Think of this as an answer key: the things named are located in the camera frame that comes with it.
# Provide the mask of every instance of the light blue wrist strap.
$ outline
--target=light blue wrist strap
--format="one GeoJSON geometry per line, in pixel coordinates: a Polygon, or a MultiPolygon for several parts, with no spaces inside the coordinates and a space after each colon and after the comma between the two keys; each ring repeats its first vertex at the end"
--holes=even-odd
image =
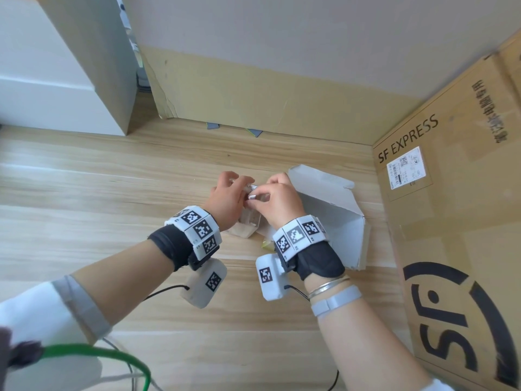
{"type": "Polygon", "coordinates": [[[316,317],[322,319],[334,309],[338,309],[339,307],[351,303],[353,300],[359,298],[361,298],[360,290],[356,285],[351,285],[328,299],[323,299],[319,302],[316,302],[311,306],[311,309],[313,310],[313,314],[316,317]]]}

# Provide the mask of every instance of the white box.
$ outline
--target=white box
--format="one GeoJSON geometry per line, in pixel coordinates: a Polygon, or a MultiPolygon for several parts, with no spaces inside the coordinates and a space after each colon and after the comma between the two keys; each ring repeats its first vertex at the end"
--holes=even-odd
{"type": "MultiPolygon", "coordinates": [[[[306,165],[290,168],[288,176],[304,210],[322,222],[342,264],[349,269],[365,269],[371,226],[356,204],[351,191],[354,182],[306,165]]],[[[257,232],[271,239],[275,230],[263,218],[257,232]]]]}

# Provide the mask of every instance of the sf express box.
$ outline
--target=sf express box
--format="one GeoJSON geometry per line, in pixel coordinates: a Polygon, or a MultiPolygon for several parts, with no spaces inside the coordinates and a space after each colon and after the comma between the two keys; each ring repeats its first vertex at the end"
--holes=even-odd
{"type": "Polygon", "coordinates": [[[373,147],[414,354],[459,389],[521,385],[521,111],[509,73],[520,44],[373,147]]]}

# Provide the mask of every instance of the black wristband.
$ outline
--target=black wristband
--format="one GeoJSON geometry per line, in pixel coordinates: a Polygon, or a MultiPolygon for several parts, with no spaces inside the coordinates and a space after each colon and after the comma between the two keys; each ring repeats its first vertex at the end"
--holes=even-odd
{"type": "Polygon", "coordinates": [[[294,270],[301,280],[311,273],[334,278],[341,276],[345,271],[342,261],[327,241],[321,241],[303,249],[294,258],[291,258],[288,264],[295,266],[294,270]]]}
{"type": "Polygon", "coordinates": [[[188,257],[193,252],[192,243],[175,225],[166,225],[149,237],[156,246],[173,262],[173,271],[188,264],[188,257]]]}

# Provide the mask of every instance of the person's left arm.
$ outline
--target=person's left arm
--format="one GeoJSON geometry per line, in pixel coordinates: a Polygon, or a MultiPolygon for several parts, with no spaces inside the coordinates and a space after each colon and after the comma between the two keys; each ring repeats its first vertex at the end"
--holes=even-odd
{"type": "MultiPolygon", "coordinates": [[[[220,174],[217,186],[201,205],[213,217],[220,231],[237,222],[244,208],[246,192],[243,189],[253,182],[253,178],[239,177],[233,171],[220,174]]],[[[172,272],[187,264],[192,245],[182,233],[173,243],[176,253],[172,259],[148,239],[79,269],[72,276],[112,326],[134,310],[172,272]]]]}

